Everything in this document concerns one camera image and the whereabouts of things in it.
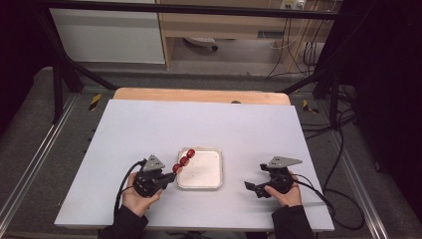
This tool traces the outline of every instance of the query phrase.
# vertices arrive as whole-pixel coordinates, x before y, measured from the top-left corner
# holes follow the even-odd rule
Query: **white table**
[[[112,224],[119,185],[137,161],[155,154],[170,172],[184,146],[214,146],[223,154],[223,184],[182,190],[169,184],[147,211],[147,229],[272,231],[274,198],[257,198],[244,181],[263,183],[260,169],[274,155],[304,162],[290,167],[320,190],[294,107],[219,103],[109,101],[55,224],[103,228]],[[333,230],[326,206],[301,188],[314,231]]]

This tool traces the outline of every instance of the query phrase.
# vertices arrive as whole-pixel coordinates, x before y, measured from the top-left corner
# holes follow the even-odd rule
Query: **clear plastic tray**
[[[215,147],[183,147],[179,159],[187,150],[195,149],[195,156],[183,171],[177,174],[177,184],[185,189],[214,189],[223,183],[223,158],[221,150]]]

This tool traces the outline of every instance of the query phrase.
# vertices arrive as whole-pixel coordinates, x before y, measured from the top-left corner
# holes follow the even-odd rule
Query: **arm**
[[[144,216],[149,206],[157,201],[162,190],[158,190],[151,197],[142,197],[131,187],[136,173],[132,173],[128,180],[128,188],[123,192],[122,206],[118,210],[112,226],[102,231],[102,239],[138,239],[148,220]]]
[[[301,190],[297,183],[294,183],[286,194],[280,193],[271,186],[266,186],[265,190],[277,198],[282,205],[282,208],[272,214],[277,239],[314,238],[314,233],[302,206]]]

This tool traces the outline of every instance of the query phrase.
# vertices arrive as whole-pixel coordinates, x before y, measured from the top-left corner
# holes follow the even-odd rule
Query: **floor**
[[[217,44],[219,49],[214,52],[178,39],[172,67],[169,70],[162,66],[140,65],[129,65],[123,70],[121,66],[94,67],[97,67],[98,74],[108,81],[126,87],[264,92],[279,91],[302,79],[312,70],[312,67],[298,62],[301,73],[266,78],[273,69],[271,76],[286,72],[282,64],[275,68],[279,52],[271,48],[271,42],[217,40]],[[67,190],[84,158],[84,150],[89,147],[89,139],[94,135],[93,130],[106,107],[106,101],[112,97],[112,92],[100,89],[90,80],[84,79],[84,82],[87,86],[82,94],[77,96],[68,94],[69,97],[75,97],[75,105],[69,112],[60,135],[54,138],[54,145],[45,152],[43,164],[39,165],[35,175],[32,175],[31,180],[26,183],[31,186],[22,192],[26,196],[19,201],[19,208],[9,212],[9,215],[12,214],[14,217],[6,223],[1,222],[1,229],[6,230],[5,226],[7,227],[6,236],[3,238],[96,238],[97,232],[93,230],[69,230],[53,225],[60,209],[60,202],[66,197]],[[314,86],[310,84],[291,94],[292,104],[297,107],[302,123],[324,124],[326,120],[323,106],[326,106],[326,101],[313,99],[311,92]],[[103,94],[101,102],[95,111],[88,111],[91,100],[97,92]],[[306,110],[303,106],[304,100],[309,103]],[[2,208],[8,204],[9,196],[28,165],[33,163],[34,154],[52,127],[53,106],[51,72],[47,70],[37,75],[27,101],[15,115],[8,130],[0,137]],[[341,105],[341,110],[345,111],[347,108],[347,104]],[[306,128],[310,129],[310,126],[304,125],[304,129]],[[304,134],[310,137],[314,133],[311,131]],[[334,232],[320,233],[319,238],[422,238],[421,224],[407,206],[394,182],[388,174],[375,170],[374,160],[359,132],[358,125],[353,123],[345,125],[343,136],[345,145],[343,156],[352,158],[386,234],[374,235],[370,230],[373,225],[369,224],[359,230],[348,230],[335,224]],[[329,131],[308,139],[307,143],[316,173],[322,183],[338,155],[338,133]],[[350,181],[347,171],[347,163],[342,162],[335,170],[329,188],[340,190],[356,199],[359,193],[356,193],[354,182]],[[337,220],[353,226],[359,223],[359,212],[350,201],[335,194],[328,194],[327,197],[335,202]],[[4,215],[5,211],[2,210],[0,219],[3,220]],[[146,238],[164,238],[162,234],[164,232],[150,233]],[[227,232],[209,236],[243,238],[244,234]]]

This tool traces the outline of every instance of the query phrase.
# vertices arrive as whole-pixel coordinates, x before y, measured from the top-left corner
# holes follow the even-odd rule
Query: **red ball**
[[[182,172],[183,167],[182,165],[180,165],[179,163],[174,164],[173,166],[173,172],[176,174],[179,174],[180,172]]]
[[[187,158],[192,158],[194,155],[195,155],[195,150],[192,148],[190,148],[186,153]]]
[[[182,156],[182,158],[180,158],[180,165],[187,166],[187,164],[189,164],[189,158],[187,158],[187,156]]]

